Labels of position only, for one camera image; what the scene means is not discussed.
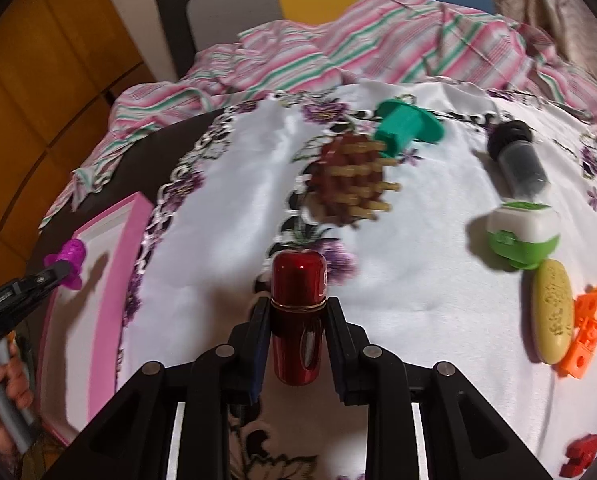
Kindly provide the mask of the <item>person's left hand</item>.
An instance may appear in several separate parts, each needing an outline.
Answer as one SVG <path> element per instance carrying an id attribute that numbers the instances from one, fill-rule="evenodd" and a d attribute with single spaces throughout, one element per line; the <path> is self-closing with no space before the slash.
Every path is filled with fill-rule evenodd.
<path id="1" fill-rule="evenodd" d="M 0 364 L 0 456 L 14 458 L 33 442 L 26 420 L 18 416 L 32 406 L 34 396 L 18 345 L 13 340 L 8 345 L 9 362 Z"/>

